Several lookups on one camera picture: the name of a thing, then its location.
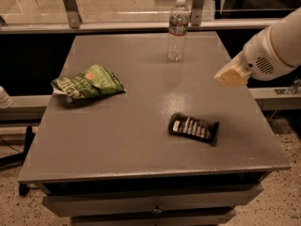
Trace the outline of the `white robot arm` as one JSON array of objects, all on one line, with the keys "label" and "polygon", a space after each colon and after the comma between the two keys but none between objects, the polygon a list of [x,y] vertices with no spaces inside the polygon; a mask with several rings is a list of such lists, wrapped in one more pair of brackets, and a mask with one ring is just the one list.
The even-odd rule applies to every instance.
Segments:
[{"label": "white robot arm", "polygon": [[301,66],[301,8],[254,35],[214,79],[240,87],[250,78],[270,81]]}]

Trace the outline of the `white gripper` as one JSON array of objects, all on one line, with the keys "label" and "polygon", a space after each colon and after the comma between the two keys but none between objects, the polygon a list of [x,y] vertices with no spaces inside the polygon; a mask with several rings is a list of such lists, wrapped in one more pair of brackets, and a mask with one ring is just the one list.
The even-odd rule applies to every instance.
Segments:
[{"label": "white gripper", "polygon": [[284,62],[272,45],[271,28],[265,28],[253,36],[235,56],[214,76],[222,87],[245,86],[250,77],[270,81],[295,70]]}]

